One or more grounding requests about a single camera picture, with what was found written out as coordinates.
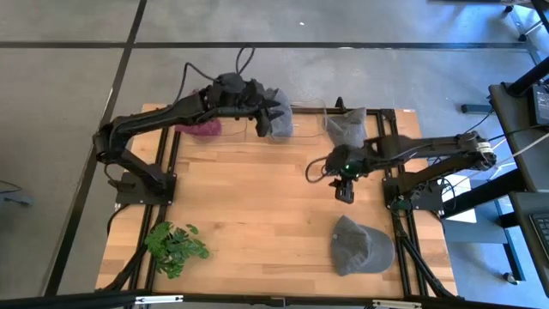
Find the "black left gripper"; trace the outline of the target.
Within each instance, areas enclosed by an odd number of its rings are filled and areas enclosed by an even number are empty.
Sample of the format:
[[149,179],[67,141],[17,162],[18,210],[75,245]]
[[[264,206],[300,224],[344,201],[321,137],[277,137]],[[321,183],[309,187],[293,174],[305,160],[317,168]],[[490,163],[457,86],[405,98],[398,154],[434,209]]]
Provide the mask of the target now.
[[256,79],[246,81],[238,73],[224,73],[206,88],[205,101],[208,107],[230,107],[238,110],[259,110],[256,113],[256,134],[265,137],[271,122],[284,115],[282,111],[270,112],[267,109],[280,106],[276,100],[265,98],[265,88]]

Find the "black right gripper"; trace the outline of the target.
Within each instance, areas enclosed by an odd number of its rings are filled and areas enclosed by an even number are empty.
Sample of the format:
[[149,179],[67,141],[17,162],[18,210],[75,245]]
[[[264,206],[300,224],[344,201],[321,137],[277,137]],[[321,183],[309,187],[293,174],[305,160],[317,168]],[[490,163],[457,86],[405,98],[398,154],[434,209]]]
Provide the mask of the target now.
[[335,189],[335,199],[346,203],[354,202],[353,180],[370,173],[366,152],[363,148],[355,148],[348,145],[335,147],[325,161],[325,172],[332,176],[350,178],[345,181],[345,186],[340,179],[334,179],[329,183]]

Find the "pink knit hat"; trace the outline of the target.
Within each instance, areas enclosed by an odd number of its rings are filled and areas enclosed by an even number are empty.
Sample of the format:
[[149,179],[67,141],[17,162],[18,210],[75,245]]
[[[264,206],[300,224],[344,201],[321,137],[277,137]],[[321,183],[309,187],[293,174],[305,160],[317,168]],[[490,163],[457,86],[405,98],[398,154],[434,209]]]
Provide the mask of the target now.
[[207,123],[183,125],[176,124],[175,131],[182,132],[192,136],[220,136],[222,133],[222,124],[219,119],[209,120]]

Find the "grey baseball cap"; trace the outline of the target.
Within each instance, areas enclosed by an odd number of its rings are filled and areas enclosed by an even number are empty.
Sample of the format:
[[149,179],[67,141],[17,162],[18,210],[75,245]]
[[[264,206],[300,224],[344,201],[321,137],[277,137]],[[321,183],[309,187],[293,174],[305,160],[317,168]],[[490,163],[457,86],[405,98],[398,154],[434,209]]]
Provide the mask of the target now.
[[332,229],[330,257],[339,276],[382,273],[394,262],[395,245],[386,233],[343,215]]

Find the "green artificial plant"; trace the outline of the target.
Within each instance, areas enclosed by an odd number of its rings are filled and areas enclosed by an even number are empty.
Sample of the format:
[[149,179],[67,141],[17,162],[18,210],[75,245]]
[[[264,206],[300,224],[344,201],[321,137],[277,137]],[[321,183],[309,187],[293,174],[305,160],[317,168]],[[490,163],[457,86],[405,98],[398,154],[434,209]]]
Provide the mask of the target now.
[[156,260],[155,271],[175,279],[181,276],[189,259],[208,259],[210,251],[198,236],[199,229],[192,224],[181,228],[164,221],[152,228],[144,244]]

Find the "black desk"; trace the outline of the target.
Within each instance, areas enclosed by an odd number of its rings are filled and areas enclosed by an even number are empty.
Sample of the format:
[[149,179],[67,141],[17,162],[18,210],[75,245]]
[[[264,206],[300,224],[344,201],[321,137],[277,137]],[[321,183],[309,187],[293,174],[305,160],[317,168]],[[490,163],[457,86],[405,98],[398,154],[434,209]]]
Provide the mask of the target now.
[[[501,84],[491,85],[492,106],[506,134],[511,152],[518,153],[529,144],[542,138],[547,131],[532,126],[529,117],[528,97],[508,95]],[[549,193],[549,136],[514,157],[529,191]]]

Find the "black keyboard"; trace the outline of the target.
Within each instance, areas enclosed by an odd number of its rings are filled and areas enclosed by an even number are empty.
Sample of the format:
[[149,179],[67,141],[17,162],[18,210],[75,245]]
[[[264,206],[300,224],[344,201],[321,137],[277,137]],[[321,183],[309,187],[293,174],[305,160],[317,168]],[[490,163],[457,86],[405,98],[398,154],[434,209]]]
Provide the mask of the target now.
[[529,218],[546,259],[549,260],[549,212],[534,213]]

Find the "black rail silver brackets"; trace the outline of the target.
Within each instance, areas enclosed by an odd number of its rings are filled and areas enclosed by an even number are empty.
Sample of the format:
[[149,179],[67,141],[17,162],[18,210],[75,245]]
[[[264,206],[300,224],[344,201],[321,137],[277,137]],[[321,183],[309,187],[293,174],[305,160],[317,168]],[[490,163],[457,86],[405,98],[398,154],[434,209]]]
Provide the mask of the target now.
[[232,294],[151,294],[147,290],[108,291],[0,300],[0,309],[113,309],[172,303],[221,303],[287,306],[362,306],[368,309],[534,309],[469,301],[461,298],[408,296],[402,299],[261,296]]

